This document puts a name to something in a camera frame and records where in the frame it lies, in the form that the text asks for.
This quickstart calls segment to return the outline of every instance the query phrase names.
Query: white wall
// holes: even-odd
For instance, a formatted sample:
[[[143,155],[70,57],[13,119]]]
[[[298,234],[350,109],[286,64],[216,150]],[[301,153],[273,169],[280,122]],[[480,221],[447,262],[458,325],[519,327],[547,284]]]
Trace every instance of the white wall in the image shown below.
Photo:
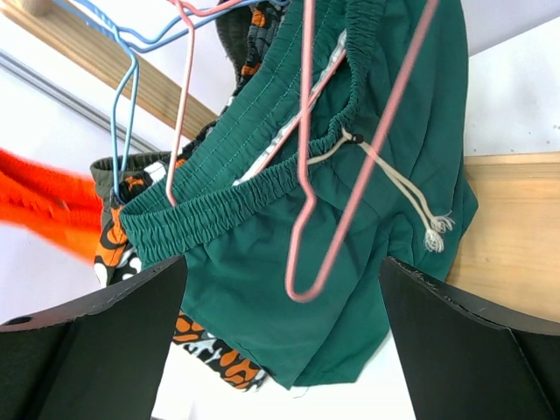
[[[132,25],[146,35],[154,34],[174,14],[166,2],[154,2],[144,9],[136,7],[134,13],[126,9],[137,5],[130,0],[96,3],[119,24]],[[559,4],[554,0],[464,0],[471,52],[559,16]],[[229,64],[213,26],[197,33],[192,93],[218,112],[233,88],[233,75],[224,71]],[[560,130],[555,126],[560,127],[560,64],[555,39],[560,39],[558,18],[472,57],[465,139],[468,154],[559,149]],[[1,16],[0,48],[82,100],[109,112],[111,89]],[[147,58],[179,82],[184,55],[185,43],[179,41]],[[5,73],[0,73],[0,92],[1,147],[84,173],[93,160],[110,154],[106,132]],[[120,123],[124,122],[126,108],[119,109]],[[135,132],[161,149],[168,149],[172,139],[172,129],[141,109]],[[91,267],[33,234],[0,225],[0,238],[0,323],[97,287]],[[196,360],[172,349],[160,391],[155,414],[166,420],[334,419],[349,417],[350,413],[357,413],[355,418],[414,418],[392,341],[374,358],[359,385],[285,393],[271,384],[256,395],[238,394]]]

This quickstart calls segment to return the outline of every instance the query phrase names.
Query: seam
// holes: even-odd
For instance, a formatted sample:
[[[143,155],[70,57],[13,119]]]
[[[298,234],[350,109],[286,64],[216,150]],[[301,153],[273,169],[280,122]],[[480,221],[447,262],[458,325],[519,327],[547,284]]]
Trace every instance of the seam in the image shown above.
[[[327,6],[327,10],[325,15],[323,16],[323,19],[321,20],[321,23],[317,29],[317,35],[318,36],[322,31],[323,28],[325,26],[325,21],[327,19],[327,17],[329,16],[329,14],[331,13],[331,4],[333,3],[333,0],[329,1],[329,4]],[[297,28],[297,31],[299,32],[299,30],[302,27],[302,24],[299,25],[299,27]],[[293,43],[294,43],[295,39],[292,40],[291,44],[290,44],[290,48],[292,48]],[[227,161],[227,163],[225,165],[223,165],[220,170],[218,171],[218,173],[216,173],[216,175],[212,178],[212,180],[202,189],[202,191],[200,191],[200,193],[203,193],[209,186],[210,184],[212,184],[219,176],[222,172],[224,172],[224,170],[226,169],[226,167],[228,165],[230,165],[233,160],[235,159],[235,157],[237,155],[239,155],[243,149],[243,147],[255,136],[255,133],[263,126],[263,124],[265,123],[266,119],[280,106],[280,103],[282,102],[282,100],[290,93],[290,89],[293,87],[294,83],[296,82],[296,79],[299,77],[299,75],[301,74],[301,68],[296,72],[296,74],[294,74],[294,78],[292,79],[290,85],[289,85],[289,89],[286,89],[286,92],[284,92],[284,94],[280,97],[280,99],[276,102],[276,105],[274,106],[273,109],[270,110],[270,112],[261,120],[261,123],[256,126],[256,128],[253,130],[253,132],[247,137],[247,139],[245,140],[245,142],[241,145],[241,147],[238,149],[238,151]],[[255,101],[253,101],[249,107],[252,107],[255,103]]]
[[[329,1],[329,5],[327,6],[328,9],[327,9],[327,11],[326,11],[326,14],[323,16],[323,20],[321,21],[321,25],[320,25],[320,27],[319,27],[319,29],[318,29],[317,35],[319,35],[319,34],[321,33],[321,30],[322,30],[323,27],[324,27],[325,20],[326,20],[326,17],[327,17],[327,15],[329,14],[329,12],[330,12],[330,10],[331,10],[331,4],[332,4],[332,3],[333,3],[333,0],[330,0],[330,1]],[[303,25],[303,21],[302,21],[302,23],[299,25],[299,27],[297,28],[297,32],[299,32],[299,31],[301,30],[302,25]],[[287,57],[288,53],[291,51],[291,48],[293,47],[293,45],[294,45],[295,42],[296,42],[296,38],[294,37],[294,39],[291,41],[289,47],[287,48],[286,53],[284,54],[282,60],[281,60],[281,61],[278,63],[278,65],[276,66],[276,69],[275,69],[274,73],[272,74],[272,76],[270,77],[269,82],[264,86],[264,88],[261,90],[261,92],[258,94],[258,96],[247,106],[247,109],[245,109],[245,111],[243,111],[243,113],[237,118],[237,121],[236,121],[236,122],[234,123],[234,125],[229,129],[229,131],[221,138],[221,140],[218,142],[218,144],[216,144],[216,146],[214,147],[214,149],[213,149],[210,153],[208,153],[208,156],[206,156],[206,157],[202,160],[202,162],[200,162],[200,164],[198,165],[198,167],[197,167],[197,168],[192,172],[192,174],[188,177],[189,179],[190,179],[196,172],[198,172],[198,171],[202,168],[202,165],[203,165],[217,150],[218,150],[218,148],[219,148],[219,147],[223,144],[223,142],[226,140],[226,137],[227,137],[227,136],[231,133],[231,131],[240,123],[241,118],[242,118],[245,114],[247,114],[247,113],[252,109],[252,107],[255,105],[255,102],[264,94],[264,91],[265,91],[266,88],[273,82],[273,78],[277,75],[278,71],[280,70],[280,66],[285,62],[286,57]],[[293,79],[292,79],[292,81],[291,81],[291,83],[290,83],[290,86],[293,86],[293,84],[295,83],[296,78],[298,77],[298,75],[299,75],[299,72],[297,72],[297,73],[294,75],[294,77],[293,77]],[[280,104],[280,101],[278,101],[278,102],[276,103],[275,107],[267,114],[267,117],[270,115],[270,113],[272,113],[272,112],[278,107],[278,105]],[[241,148],[242,148],[243,146],[245,146],[245,144],[247,144],[247,142],[253,137],[253,135],[255,134],[255,132],[256,132],[263,124],[264,124],[264,119],[262,120],[261,124],[259,124],[259,126],[253,131],[253,133],[252,133],[251,136],[246,140],[246,142],[240,147],[240,150],[241,150]],[[220,170],[220,172],[218,173],[218,175],[223,171],[223,169],[225,169],[225,166],[222,167],[222,169]],[[189,179],[184,179],[183,181],[178,182],[178,183],[175,185],[175,187],[182,186],[184,183],[188,182]],[[158,205],[159,203],[161,203],[161,202],[162,202],[163,200],[165,200],[165,199],[166,199],[165,196],[164,196],[164,197],[161,197],[160,199],[158,199],[158,200],[156,200],[154,203],[152,203],[151,206],[145,208],[144,211],[147,212],[148,210],[151,210],[154,206]]]

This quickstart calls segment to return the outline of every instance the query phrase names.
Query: hanging laundry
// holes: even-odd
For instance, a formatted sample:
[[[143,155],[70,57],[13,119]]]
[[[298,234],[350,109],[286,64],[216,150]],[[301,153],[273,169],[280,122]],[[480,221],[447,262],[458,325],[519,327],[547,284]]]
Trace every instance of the hanging laundry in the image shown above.
[[[101,212],[90,177],[0,149],[0,221],[26,227],[91,262],[101,233]]]
[[[372,138],[425,2],[316,3],[314,80],[346,30],[346,63],[313,110],[310,157],[341,129]],[[394,256],[444,280],[477,207],[463,170],[467,48],[459,0],[442,2],[410,77],[381,157],[413,182],[434,214],[456,225],[441,253],[383,171],[374,171],[322,294],[290,300],[284,272],[290,231],[304,203],[293,137],[260,174],[232,184],[298,112],[302,2],[294,2],[266,60],[212,132],[177,169],[172,207],[156,183],[120,213],[145,266],[185,254],[182,310],[255,361],[286,388],[353,382],[389,324],[379,288]],[[309,168],[318,202],[301,242],[296,288],[314,281],[365,153],[348,144]]]
[[[263,2],[258,3],[249,14],[235,13],[236,10],[217,19],[220,41],[233,61],[236,71],[237,88],[232,98],[238,95],[256,71],[247,70],[247,63],[258,70],[270,45],[286,8]],[[242,49],[240,44],[249,47]],[[182,165],[193,151],[205,140],[214,126],[208,124],[181,152],[178,164]],[[127,171],[119,191],[122,200],[128,202],[166,176],[166,166],[170,154],[167,152],[145,153],[129,157]],[[114,284],[135,275],[142,268],[136,249],[123,232],[118,214],[122,205],[111,197],[113,187],[112,159],[94,162],[91,172],[96,181],[96,191],[103,198],[103,232],[94,260],[94,268],[103,285]],[[258,389],[266,373],[253,361],[223,340],[208,333],[183,312],[179,314],[173,341],[206,363],[220,377],[237,389]]]

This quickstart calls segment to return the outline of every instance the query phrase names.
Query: wooden beam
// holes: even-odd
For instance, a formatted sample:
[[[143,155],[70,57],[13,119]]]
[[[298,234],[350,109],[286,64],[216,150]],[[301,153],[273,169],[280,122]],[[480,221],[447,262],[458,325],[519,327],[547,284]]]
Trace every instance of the wooden beam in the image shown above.
[[[0,11],[12,22],[82,67],[111,88],[116,88],[130,66],[130,59],[121,47],[100,34],[70,11],[52,4],[44,16],[25,12],[17,2],[0,0]],[[145,59],[138,57],[140,80],[137,105],[165,124],[175,127],[180,87]],[[124,89],[130,98],[131,81]],[[194,138],[200,129],[215,119],[216,114],[190,96],[186,104],[187,118],[183,134]]]
[[[16,3],[33,16],[44,16],[53,7],[53,0],[16,0]]]
[[[560,321],[560,153],[468,157],[479,211],[450,284]]]

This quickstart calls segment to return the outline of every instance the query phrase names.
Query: blue wire hanger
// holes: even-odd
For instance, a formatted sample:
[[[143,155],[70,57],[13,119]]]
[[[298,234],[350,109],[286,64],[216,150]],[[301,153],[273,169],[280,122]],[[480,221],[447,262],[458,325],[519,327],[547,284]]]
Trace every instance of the blue wire hanger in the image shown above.
[[[146,38],[134,29],[122,27],[117,24],[113,20],[111,20],[102,10],[100,10],[97,6],[91,3],[89,0],[74,0],[77,4],[81,4],[86,9],[91,11],[95,14],[106,26],[104,27],[101,24],[95,22],[91,17],[82,13],[79,10],[76,10],[70,4],[66,3],[64,0],[54,0],[54,2],[62,7],[63,9],[70,11],[78,18],[81,18],[86,25],[91,26],[92,28],[96,29],[98,32],[103,34],[104,36],[108,37],[109,39],[114,40],[129,56],[130,58],[130,67],[122,77],[121,82],[117,86],[115,90],[115,99],[113,100],[113,105],[111,109],[111,116],[110,116],[110,130],[111,130],[111,144],[113,149],[113,189],[115,192],[115,197],[121,200],[121,196],[119,194],[119,164],[118,164],[118,144],[117,144],[117,137],[116,137],[116,106],[118,104],[119,98],[121,97],[121,93],[123,92],[126,84],[129,82],[130,77],[132,77],[132,89],[130,92],[130,110],[129,110],[129,120],[127,124],[126,134],[124,138],[124,150],[122,153],[122,161],[121,161],[121,168],[120,171],[123,172],[126,170],[127,160],[130,152],[130,140],[132,138],[132,125],[134,122],[134,114],[137,102],[137,93],[138,93],[138,78],[139,78],[139,65],[136,55],[134,54],[133,50],[138,53],[149,53],[154,51],[162,46],[166,46],[170,44],[172,41],[184,37],[189,31],[188,29],[180,31],[170,37],[163,39],[162,38],[169,32],[169,30],[177,24],[181,20],[180,17],[175,17],[172,19],[162,31],[154,38]],[[204,26],[216,18],[228,13],[232,9],[236,9],[238,7],[248,6],[250,4],[259,3],[262,0],[246,0],[244,2],[238,3],[237,5],[233,6],[231,9],[223,10],[218,13],[213,14],[212,16],[205,17],[197,22],[194,27],[196,29]],[[287,5],[290,0],[270,0],[271,3],[277,6],[285,6]],[[188,16],[191,16],[192,13],[188,11],[186,13]],[[121,32],[128,33],[134,36],[136,39],[140,40],[142,43],[146,44],[147,46],[140,46],[131,41],[125,41],[121,38]]]

